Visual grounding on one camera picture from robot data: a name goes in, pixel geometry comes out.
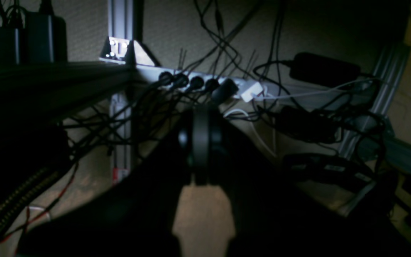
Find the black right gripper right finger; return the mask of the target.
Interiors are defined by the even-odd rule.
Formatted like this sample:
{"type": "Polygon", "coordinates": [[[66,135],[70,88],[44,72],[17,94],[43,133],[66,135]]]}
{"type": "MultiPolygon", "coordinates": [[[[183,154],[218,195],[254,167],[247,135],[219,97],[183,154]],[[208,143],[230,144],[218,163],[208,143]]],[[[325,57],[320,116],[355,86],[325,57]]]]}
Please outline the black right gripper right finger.
{"type": "Polygon", "coordinates": [[[209,182],[230,200],[236,236],[229,257],[401,257],[402,236],[381,212],[388,174],[344,218],[302,192],[216,109],[207,109],[209,182]]]}

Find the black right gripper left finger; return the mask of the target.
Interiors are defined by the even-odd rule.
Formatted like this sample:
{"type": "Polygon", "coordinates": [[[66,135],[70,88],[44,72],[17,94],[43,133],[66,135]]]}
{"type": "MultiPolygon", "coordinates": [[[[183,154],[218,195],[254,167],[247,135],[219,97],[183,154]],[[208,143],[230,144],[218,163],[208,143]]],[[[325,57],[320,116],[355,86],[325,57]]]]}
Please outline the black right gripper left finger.
{"type": "Polygon", "coordinates": [[[71,212],[32,229],[18,257],[180,257],[173,235],[178,199],[189,182],[193,112],[184,112],[145,161],[122,182],[71,212]]]}

